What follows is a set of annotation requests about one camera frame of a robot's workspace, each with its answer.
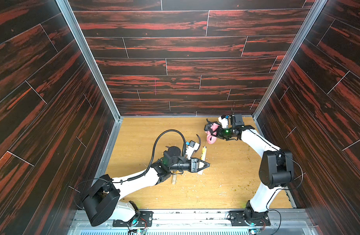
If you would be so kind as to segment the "pink rag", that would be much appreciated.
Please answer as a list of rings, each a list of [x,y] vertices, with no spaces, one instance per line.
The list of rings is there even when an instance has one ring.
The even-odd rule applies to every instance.
[[[219,124],[213,122],[205,125],[206,141],[209,144],[214,144],[217,138],[217,129],[220,127]]]

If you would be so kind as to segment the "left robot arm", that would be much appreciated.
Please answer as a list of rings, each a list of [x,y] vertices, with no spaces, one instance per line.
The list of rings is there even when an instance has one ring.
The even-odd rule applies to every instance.
[[[120,199],[146,187],[166,181],[175,171],[198,173],[210,163],[198,158],[183,157],[182,151],[171,146],[163,157],[141,172],[120,178],[103,175],[82,195],[82,204],[92,227],[99,226],[109,219],[135,224],[139,210],[132,201],[120,203]]]

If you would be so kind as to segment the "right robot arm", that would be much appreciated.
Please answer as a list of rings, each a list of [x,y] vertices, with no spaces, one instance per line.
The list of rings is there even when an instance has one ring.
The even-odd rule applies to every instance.
[[[204,128],[209,144],[217,139],[243,141],[260,157],[260,185],[243,211],[242,219],[248,226],[267,226],[269,207],[279,191],[294,178],[294,161],[291,151],[283,150],[261,136],[254,127],[245,125],[242,115],[223,115],[218,121],[207,121]]]

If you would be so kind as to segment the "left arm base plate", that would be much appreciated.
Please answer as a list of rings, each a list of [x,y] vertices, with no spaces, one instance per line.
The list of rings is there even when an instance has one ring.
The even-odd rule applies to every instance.
[[[151,227],[153,222],[153,211],[139,211],[132,218],[127,221],[124,220],[114,220],[112,227],[135,227],[135,228],[145,228]]]

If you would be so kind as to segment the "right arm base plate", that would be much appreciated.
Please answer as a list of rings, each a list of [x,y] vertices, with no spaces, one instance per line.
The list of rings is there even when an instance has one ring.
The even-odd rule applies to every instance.
[[[255,212],[255,211],[229,211],[227,216],[232,226],[270,226],[271,222],[268,216],[268,211]]]

